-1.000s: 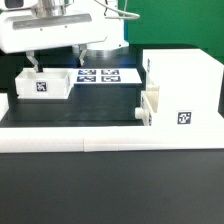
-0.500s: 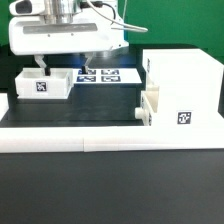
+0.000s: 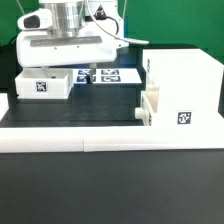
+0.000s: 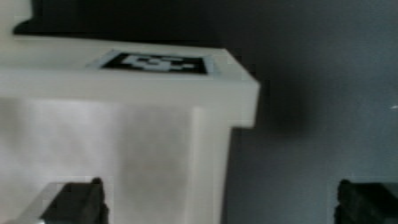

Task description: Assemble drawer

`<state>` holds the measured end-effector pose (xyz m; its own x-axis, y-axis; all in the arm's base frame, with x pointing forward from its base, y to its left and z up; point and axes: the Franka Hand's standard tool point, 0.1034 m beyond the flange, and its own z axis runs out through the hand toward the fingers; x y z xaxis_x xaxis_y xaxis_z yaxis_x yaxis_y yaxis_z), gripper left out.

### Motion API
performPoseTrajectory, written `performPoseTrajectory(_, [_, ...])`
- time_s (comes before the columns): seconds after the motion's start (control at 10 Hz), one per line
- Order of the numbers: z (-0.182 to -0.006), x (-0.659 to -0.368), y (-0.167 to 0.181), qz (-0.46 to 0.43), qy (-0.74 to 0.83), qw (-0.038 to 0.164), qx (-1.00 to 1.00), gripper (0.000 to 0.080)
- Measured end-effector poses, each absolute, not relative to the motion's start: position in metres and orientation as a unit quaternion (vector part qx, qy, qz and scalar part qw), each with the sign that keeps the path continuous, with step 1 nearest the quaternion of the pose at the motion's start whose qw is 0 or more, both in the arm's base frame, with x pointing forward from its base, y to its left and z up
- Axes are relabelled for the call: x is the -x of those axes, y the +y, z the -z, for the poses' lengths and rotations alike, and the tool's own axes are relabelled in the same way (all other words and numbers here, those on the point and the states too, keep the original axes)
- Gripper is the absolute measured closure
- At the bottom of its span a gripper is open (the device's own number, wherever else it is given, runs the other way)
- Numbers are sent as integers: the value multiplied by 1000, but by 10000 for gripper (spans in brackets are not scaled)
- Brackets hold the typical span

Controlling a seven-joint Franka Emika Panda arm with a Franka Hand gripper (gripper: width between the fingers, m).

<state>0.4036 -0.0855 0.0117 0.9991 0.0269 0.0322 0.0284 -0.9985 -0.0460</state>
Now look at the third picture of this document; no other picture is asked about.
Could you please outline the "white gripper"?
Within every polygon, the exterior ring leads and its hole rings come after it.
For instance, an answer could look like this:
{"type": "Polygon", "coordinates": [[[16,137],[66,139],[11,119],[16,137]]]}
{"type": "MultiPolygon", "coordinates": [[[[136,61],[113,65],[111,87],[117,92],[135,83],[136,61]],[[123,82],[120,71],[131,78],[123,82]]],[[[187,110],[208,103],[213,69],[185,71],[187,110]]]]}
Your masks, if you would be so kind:
{"type": "Polygon", "coordinates": [[[18,62],[22,67],[41,67],[53,78],[48,66],[90,64],[86,83],[93,83],[96,63],[111,62],[124,44],[106,36],[51,38],[47,31],[22,31],[16,41],[18,62]]]}

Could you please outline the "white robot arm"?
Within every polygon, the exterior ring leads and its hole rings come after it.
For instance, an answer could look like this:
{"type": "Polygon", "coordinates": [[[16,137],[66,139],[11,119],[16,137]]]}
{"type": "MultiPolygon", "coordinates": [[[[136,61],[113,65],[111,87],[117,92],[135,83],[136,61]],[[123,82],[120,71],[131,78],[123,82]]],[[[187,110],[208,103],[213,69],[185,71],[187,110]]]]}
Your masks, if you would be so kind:
{"type": "Polygon", "coordinates": [[[18,19],[18,63],[24,73],[51,77],[50,69],[112,62],[122,46],[116,0],[39,0],[18,19]]]}

